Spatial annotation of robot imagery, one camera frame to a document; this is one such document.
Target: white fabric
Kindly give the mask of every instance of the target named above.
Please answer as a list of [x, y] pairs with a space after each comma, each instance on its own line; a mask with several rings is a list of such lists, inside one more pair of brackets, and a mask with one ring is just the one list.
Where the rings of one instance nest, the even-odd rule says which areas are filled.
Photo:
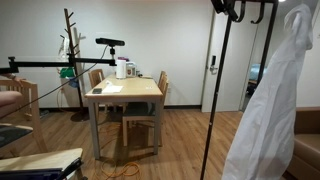
[[243, 114], [223, 180], [279, 180], [293, 153], [297, 81], [312, 48], [311, 13], [301, 4], [285, 17], [287, 36]]

